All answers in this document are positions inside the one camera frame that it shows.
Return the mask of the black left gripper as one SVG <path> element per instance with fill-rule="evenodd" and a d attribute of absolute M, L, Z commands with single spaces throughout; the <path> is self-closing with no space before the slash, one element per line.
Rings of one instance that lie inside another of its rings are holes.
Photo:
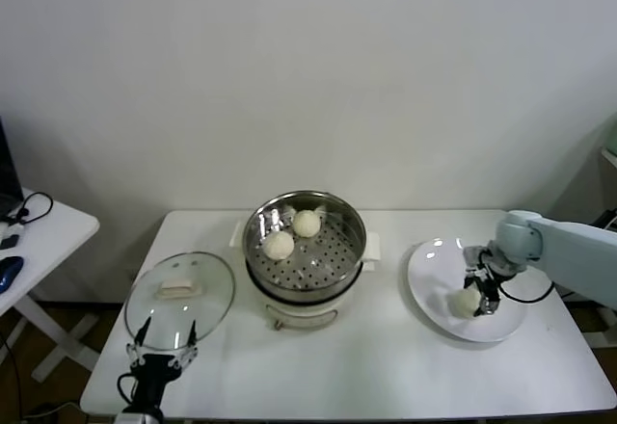
<path fill-rule="evenodd" d="M 179 354 L 142 356 L 144 340 L 148 333 L 150 318 L 137 330 L 132 343 L 126 345 L 130 372 L 136 380 L 136 389 L 131 399 L 130 410 L 140 413 L 159 413 L 167 384 L 177 380 L 181 367 L 188 367 L 198 354 L 196 321 L 192 322 L 188 340 Z"/>

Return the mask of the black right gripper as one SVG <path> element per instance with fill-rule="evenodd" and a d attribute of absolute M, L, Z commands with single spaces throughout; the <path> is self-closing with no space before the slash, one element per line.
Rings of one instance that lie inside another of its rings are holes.
<path fill-rule="evenodd" d="M 499 285 L 500 280 L 486 264 L 479 263 L 476 273 L 466 274 L 463 288 L 481 293 L 478 307 L 474 311 L 475 317 L 496 313 L 500 303 Z"/>

